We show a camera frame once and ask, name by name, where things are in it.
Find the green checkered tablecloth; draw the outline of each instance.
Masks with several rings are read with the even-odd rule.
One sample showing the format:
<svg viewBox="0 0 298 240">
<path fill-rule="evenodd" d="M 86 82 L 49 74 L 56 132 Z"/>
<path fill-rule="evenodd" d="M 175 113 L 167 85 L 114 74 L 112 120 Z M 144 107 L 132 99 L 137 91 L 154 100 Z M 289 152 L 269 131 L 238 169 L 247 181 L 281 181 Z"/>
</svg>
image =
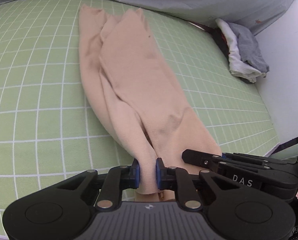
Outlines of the green checkered tablecloth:
<svg viewBox="0 0 298 240">
<path fill-rule="evenodd" d="M 14 200 L 86 169 L 107 172 L 133 158 L 99 123 L 81 86 L 78 9 L 110 14 L 132 6 L 108 0 L 17 0 L 0 5 L 0 235 Z M 264 155 L 277 143 L 254 85 L 230 75 L 209 34 L 145 10 L 188 101 L 225 152 Z M 133 199 L 133 191 L 123 198 Z"/>
</svg>

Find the beige fabric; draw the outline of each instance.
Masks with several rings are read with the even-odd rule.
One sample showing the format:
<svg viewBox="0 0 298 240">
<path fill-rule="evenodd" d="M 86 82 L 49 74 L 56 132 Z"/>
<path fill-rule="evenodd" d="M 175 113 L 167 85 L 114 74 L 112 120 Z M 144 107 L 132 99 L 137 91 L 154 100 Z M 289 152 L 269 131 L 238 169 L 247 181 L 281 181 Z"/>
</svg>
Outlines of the beige fabric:
<svg viewBox="0 0 298 240">
<path fill-rule="evenodd" d="M 166 167 L 198 173 L 201 168 L 182 161 L 185 149 L 221 154 L 160 54 L 141 9 L 117 17 L 83 5 L 79 30 L 83 88 L 106 130 L 139 161 L 139 193 L 158 192 L 157 157 Z"/>
</svg>

